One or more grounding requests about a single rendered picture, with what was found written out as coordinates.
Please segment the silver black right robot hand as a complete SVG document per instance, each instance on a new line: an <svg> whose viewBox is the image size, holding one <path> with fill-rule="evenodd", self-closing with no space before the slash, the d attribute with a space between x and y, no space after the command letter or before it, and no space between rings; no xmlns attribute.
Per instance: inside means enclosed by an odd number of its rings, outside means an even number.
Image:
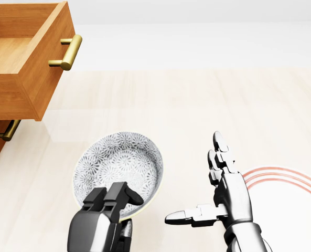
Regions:
<svg viewBox="0 0 311 252"><path fill-rule="evenodd" d="M212 226L222 221L224 227L238 222L253 221L252 205L242 174L234 166L234 157L219 131L213 134L213 150L209 150L209 180L215 187L214 205L199 204L194 209L173 212L165 224Z"/></svg>

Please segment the white plate with red rings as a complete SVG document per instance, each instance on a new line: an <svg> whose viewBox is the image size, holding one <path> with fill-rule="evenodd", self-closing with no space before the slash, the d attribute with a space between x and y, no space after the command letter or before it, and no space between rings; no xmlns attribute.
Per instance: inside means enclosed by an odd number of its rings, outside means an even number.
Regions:
<svg viewBox="0 0 311 252"><path fill-rule="evenodd" d="M311 175L282 166L243 172L262 237L272 252L311 252Z"/></svg>

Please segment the floral patterned grey bowl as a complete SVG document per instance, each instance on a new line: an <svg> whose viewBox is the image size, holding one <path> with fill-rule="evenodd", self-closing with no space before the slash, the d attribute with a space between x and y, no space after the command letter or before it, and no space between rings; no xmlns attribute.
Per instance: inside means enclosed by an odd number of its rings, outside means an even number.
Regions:
<svg viewBox="0 0 311 252"><path fill-rule="evenodd" d="M163 159L156 144L136 132L107 135L92 144L79 158L73 174L73 193L79 206L95 187L110 188L126 182L144 200L127 204L120 211L122 221L145 209L157 195L164 173Z"/></svg>

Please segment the open wooden drawer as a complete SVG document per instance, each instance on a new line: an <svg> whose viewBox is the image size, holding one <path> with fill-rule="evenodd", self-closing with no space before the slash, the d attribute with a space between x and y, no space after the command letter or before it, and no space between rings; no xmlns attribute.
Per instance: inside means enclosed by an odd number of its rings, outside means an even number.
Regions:
<svg viewBox="0 0 311 252"><path fill-rule="evenodd" d="M67 2L0 4L0 120L43 118L74 34Z"/></svg>

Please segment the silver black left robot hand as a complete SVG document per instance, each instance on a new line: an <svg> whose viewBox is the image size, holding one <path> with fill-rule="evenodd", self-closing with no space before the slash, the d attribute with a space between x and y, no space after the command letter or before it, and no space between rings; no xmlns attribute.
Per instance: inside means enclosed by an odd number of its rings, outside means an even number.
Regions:
<svg viewBox="0 0 311 252"><path fill-rule="evenodd" d="M133 223L120 221L120 211L143 203L126 182L115 182L109 190L94 188L71 221L67 252L130 252Z"/></svg>

